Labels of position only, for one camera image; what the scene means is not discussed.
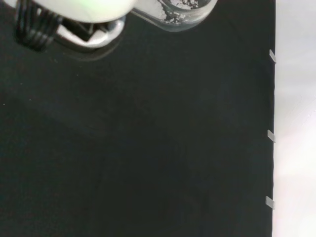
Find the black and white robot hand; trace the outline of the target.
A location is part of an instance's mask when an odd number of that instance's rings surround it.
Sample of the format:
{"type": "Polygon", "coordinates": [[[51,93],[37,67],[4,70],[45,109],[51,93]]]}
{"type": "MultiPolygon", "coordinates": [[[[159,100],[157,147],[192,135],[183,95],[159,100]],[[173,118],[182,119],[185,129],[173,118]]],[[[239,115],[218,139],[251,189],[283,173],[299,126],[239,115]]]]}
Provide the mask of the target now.
{"type": "Polygon", "coordinates": [[[1,12],[13,16],[18,44],[36,52],[54,40],[83,50],[101,49],[125,28],[135,0],[2,0],[1,12]]]}

